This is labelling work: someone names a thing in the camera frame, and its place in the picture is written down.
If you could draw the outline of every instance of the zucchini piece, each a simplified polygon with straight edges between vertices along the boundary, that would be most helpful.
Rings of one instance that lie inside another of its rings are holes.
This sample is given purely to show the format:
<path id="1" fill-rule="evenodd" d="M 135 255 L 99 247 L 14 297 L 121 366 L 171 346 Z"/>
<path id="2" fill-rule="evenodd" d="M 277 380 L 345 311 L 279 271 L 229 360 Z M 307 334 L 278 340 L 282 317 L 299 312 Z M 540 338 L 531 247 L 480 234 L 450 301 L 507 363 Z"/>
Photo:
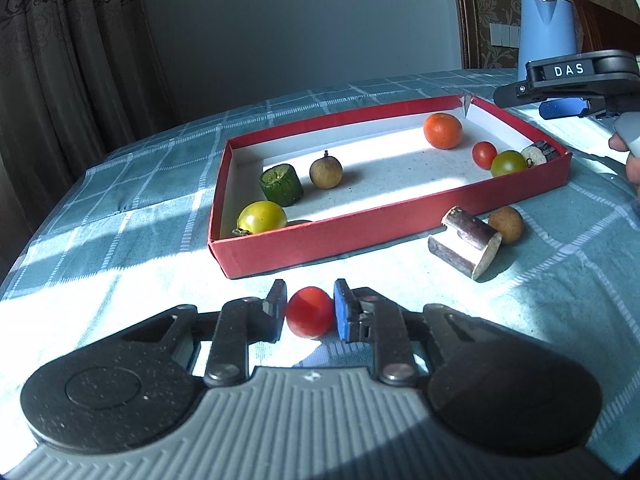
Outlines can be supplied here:
<path id="1" fill-rule="evenodd" d="M 290 164 L 269 168 L 260 176 L 260 188 L 270 202 L 287 207 L 300 200 L 304 191 L 296 170 Z"/>

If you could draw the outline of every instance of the wooden chair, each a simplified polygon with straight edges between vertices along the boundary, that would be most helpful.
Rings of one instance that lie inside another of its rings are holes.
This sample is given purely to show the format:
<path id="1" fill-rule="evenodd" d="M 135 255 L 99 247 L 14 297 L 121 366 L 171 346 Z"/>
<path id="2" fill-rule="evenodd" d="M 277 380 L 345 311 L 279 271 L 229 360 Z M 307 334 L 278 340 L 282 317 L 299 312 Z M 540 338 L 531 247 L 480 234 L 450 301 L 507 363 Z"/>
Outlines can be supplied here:
<path id="1" fill-rule="evenodd" d="M 640 55 L 638 23 L 590 0 L 573 1 L 584 32 L 582 52 L 618 48 Z"/>

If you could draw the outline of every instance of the screw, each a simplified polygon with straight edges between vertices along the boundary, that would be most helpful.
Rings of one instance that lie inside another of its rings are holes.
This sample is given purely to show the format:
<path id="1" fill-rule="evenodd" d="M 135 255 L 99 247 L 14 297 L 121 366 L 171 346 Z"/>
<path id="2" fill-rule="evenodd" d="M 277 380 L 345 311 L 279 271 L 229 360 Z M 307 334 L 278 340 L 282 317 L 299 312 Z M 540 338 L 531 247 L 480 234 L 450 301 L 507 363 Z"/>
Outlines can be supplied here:
<path id="1" fill-rule="evenodd" d="M 232 364 L 214 365 L 207 371 L 207 375 L 215 381 L 229 381 L 239 373 L 240 368 Z"/>
<path id="2" fill-rule="evenodd" d="M 382 368 L 385 383 L 406 384 L 414 378 L 415 368 L 407 363 L 392 363 Z"/>

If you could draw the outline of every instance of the cherry tomato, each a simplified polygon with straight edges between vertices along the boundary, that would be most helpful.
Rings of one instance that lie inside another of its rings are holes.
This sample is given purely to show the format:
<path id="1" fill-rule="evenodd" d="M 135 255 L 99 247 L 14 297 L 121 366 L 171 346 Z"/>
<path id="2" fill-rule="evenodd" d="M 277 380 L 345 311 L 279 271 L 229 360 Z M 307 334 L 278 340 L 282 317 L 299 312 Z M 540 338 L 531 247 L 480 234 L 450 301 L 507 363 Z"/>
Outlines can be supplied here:
<path id="1" fill-rule="evenodd" d="M 238 229 L 255 235 L 287 225 L 284 209 L 275 202 L 261 200 L 245 207 L 238 217 Z"/>
<path id="2" fill-rule="evenodd" d="M 334 325 L 334 312 L 334 300 L 321 288 L 308 286 L 291 297 L 285 317 L 295 335 L 316 339 Z"/>
<path id="3" fill-rule="evenodd" d="M 527 161 L 515 150 L 507 150 L 498 154 L 491 164 L 491 174 L 493 176 L 503 176 L 516 171 L 526 170 Z"/>
<path id="4" fill-rule="evenodd" d="M 495 149 L 495 146 L 486 140 L 476 143 L 471 151 L 474 162 L 483 170 L 491 169 L 491 163 L 497 154 L 498 150 Z"/>

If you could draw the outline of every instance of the cylindrical block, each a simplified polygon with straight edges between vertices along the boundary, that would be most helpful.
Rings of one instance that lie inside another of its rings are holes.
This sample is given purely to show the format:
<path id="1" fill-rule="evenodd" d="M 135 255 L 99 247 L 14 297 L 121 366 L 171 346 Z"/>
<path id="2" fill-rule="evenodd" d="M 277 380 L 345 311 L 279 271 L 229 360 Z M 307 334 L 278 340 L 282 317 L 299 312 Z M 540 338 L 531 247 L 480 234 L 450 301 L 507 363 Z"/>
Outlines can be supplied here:
<path id="1" fill-rule="evenodd" d="M 442 224 L 447 227 L 446 231 L 429 236 L 430 252 L 477 280 L 494 260 L 502 235 L 460 207 L 450 209 Z"/>
<path id="2" fill-rule="evenodd" d="M 544 140 L 537 140 L 532 145 L 527 146 L 520 153 L 527 161 L 527 166 L 530 168 L 533 166 L 539 166 L 540 164 L 545 164 L 546 162 L 554 160 L 560 156 L 558 150 Z"/>

